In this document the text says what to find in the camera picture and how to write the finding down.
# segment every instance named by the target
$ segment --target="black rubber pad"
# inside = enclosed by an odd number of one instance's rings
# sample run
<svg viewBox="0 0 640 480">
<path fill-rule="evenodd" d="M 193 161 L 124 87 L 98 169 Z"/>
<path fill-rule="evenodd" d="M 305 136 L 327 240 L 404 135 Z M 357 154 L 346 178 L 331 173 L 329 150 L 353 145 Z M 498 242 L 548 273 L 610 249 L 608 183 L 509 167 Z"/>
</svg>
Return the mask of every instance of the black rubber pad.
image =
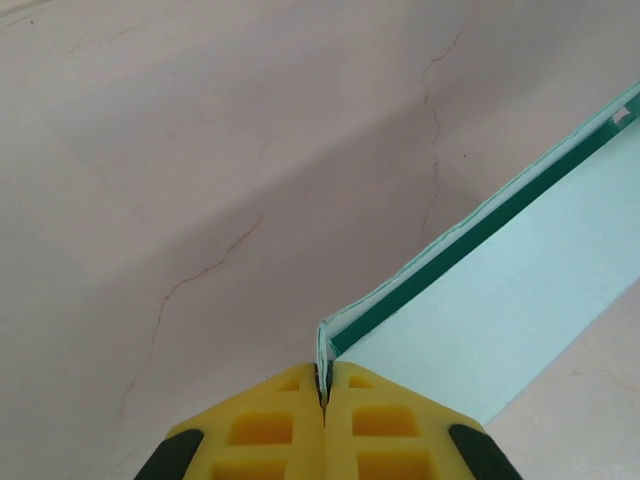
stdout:
<svg viewBox="0 0 640 480">
<path fill-rule="evenodd" d="M 522 480 L 489 435 L 466 425 L 452 425 L 449 435 L 476 480 Z"/>
<path fill-rule="evenodd" d="M 182 480 L 203 438 L 200 430 L 186 430 L 163 441 L 135 480 Z"/>
</svg>

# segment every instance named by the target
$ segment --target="green glass edge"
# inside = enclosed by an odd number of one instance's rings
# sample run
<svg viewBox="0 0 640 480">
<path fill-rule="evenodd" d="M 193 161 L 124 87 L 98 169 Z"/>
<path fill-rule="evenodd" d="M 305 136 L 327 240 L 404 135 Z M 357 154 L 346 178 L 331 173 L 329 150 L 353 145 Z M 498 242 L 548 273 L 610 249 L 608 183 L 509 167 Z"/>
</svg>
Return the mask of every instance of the green glass edge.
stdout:
<svg viewBox="0 0 640 480">
<path fill-rule="evenodd" d="M 524 210 L 527 205 L 620 133 L 628 124 L 629 122 L 624 122 L 624 124 L 617 125 L 609 118 L 591 135 L 507 199 L 428 264 L 392 290 L 344 330 L 337 333 L 331 338 L 331 348 L 336 356 L 345 352 L 384 320 L 393 316 L 402 306 L 444 275 L 462 258 Z"/>
</svg>

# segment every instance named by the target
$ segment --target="marble surface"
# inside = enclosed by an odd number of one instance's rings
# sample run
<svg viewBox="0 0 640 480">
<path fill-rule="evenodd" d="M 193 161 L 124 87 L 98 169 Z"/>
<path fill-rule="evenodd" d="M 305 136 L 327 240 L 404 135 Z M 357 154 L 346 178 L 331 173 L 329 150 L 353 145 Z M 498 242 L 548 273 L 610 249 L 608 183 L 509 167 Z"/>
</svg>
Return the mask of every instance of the marble surface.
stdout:
<svg viewBox="0 0 640 480">
<path fill-rule="evenodd" d="M 320 319 L 640 77 L 639 21 L 636 0 L 2 15 L 2 477 L 130 478 L 171 424 L 311 360 Z"/>
<path fill-rule="evenodd" d="M 487 427 L 525 478 L 640 478 L 640 282 Z"/>
</svg>

